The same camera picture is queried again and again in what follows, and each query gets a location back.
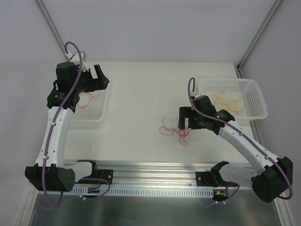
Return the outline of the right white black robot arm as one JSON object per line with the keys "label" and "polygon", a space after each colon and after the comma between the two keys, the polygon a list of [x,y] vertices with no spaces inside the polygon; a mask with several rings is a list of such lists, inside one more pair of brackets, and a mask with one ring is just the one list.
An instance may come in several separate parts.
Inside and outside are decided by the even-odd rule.
{"label": "right white black robot arm", "polygon": [[235,166],[227,161],[211,169],[212,186],[233,182],[251,188],[264,202],[276,198],[289,200],[293,196],[293,162],[280,158],[250,138],[235,117],[222,109],[217,111],[206,95],[189,97],[190,106],[179,108],[179,129],[207,129],[231,144],[252,166]]}

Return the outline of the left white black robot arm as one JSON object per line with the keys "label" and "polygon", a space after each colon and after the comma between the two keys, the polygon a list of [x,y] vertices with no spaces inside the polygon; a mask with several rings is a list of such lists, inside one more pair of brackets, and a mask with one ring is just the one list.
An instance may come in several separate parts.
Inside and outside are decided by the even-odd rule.
{"label": "left white black robot arm", "polygon": [[25,168],[25,177],[38,191],[69,192],[75,183],[94,183],[100,177],[95,160],[79,160],[71,166],[64,164],[64,150],[77,104],[82,93],[105,90],[109,79],[100,65],[82,71],[79,64],[59,63],[56,80],[47,97],[48,123],[39,155],[33,166]]}

